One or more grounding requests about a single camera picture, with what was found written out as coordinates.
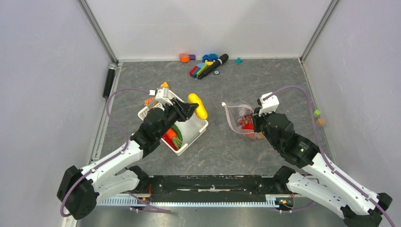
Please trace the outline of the red yellow toy mango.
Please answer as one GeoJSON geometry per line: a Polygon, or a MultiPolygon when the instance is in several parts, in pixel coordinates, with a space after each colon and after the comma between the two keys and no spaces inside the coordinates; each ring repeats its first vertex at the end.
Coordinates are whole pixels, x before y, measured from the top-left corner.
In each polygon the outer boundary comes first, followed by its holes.
{"type": "Polygon", "coordinates": [[[242,129],[244,131],[247,131],[248,133],[245,134],[245,136],[249,138],[253,138],[255,133],[253,131],[253,125],[252,124],[246,124],[245,126],[242,126],[242,129]]]}

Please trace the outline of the purple toy grape bunch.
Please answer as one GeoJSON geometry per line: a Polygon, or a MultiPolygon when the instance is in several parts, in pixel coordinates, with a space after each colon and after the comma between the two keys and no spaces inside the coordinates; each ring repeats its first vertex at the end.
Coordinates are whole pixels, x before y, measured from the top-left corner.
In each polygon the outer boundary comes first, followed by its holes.
{"type": "Polygon", "coordinates": [[[251,115],[242,116],[242,117],[238,120],[238,124],[241,125],[242,127],[244,127],[244,126],[246,126],[246,125],[253,125],[252,116],[251,116],[251,115]]]}

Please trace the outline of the orange toy carrot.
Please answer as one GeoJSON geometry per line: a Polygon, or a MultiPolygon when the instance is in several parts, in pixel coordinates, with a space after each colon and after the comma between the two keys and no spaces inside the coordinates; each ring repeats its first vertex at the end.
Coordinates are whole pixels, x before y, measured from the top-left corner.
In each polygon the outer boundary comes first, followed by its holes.
{"type": "Polygon", "coordinates": [[[169,129],[166,133],[167,137],[171,140],[176,150],[179,150],[182,146],[182,139],[178,136],[176,131],[169,129]]]}

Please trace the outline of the clear zip top bag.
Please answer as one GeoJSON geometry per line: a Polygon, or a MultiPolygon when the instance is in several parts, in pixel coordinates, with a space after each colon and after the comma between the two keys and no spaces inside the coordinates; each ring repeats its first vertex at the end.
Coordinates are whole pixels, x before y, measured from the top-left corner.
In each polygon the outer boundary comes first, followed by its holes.
{"type": "Polygon", "coordinates": [[[233,130],[237,134],[241,134],[241,135],[245,136],[245,134],[248,133],[248,132],[244,131],[242,129],[242,126],[238,124],[238,120],[242,116],[245,116],[245,115],[251,115],[252,116],[253,115],[252,107],[249,106],[248,104],[228,105],[225,102],[222,102],[221,105],[225,109],[226,118],[227,118],[227,122],[228,122],[228,125],[229,125],[230,129],[233,130]]]}

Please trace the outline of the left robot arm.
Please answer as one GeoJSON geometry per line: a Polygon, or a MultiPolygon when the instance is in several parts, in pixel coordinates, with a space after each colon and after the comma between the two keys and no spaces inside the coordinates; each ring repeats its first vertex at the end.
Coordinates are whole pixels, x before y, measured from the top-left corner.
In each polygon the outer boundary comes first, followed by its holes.
{"type": "Polygon", "coordinates": [[[61,201],[60,214],[80,220],[104,199],[125,191],[144,192],[146,177],[134,171],[118,172],[152,153],[168,130],[176,122],[189,120],[198,107],[173,98],[163,108],[150,109],[138,130],[117,150],[82,168],[67,168],[56,194],[61,201]]]}

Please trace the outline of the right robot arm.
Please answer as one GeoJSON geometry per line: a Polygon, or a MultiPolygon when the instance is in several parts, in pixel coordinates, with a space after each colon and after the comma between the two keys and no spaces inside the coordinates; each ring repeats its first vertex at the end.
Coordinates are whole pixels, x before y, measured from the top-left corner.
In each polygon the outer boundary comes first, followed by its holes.
{"type": "Polygon", "coordinates": [[[279,193],[287,191],[303,195],[337,214],[348,227],[377,227],[392,198],[375,193],[351,179],[339,169],[316,144],[297,134],[285,114],[262,113],[256,108],[252,115],[254,132],[264,135],[284,160],[313,175],[319,183],[308,180],[294,169],[283,166],[273,177],[279,193]]]}

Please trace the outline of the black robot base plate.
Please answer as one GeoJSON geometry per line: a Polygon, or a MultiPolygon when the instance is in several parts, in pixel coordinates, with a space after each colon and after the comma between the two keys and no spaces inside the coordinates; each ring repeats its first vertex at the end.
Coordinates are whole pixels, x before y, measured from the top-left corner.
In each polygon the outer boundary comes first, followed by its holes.
{"type": "Polygon", "coordinates": [[[148,175],[139,166],[128,170],[139,178],[133,194],[152,202],[263,202],[266,195],[290,195],[269,175],[148,175]]]}

